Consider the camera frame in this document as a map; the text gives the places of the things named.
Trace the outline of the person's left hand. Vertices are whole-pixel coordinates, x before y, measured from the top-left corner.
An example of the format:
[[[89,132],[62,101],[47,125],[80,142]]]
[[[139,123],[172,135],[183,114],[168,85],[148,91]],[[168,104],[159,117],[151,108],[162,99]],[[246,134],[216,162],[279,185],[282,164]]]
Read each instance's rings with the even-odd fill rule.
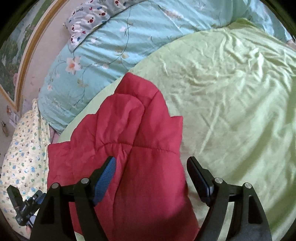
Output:
[[[31,232],[32,232],[32,229],[31,229],[31,227],[30,226],[26,226],[26,232],[27,232],[27,234],[31,234]]]

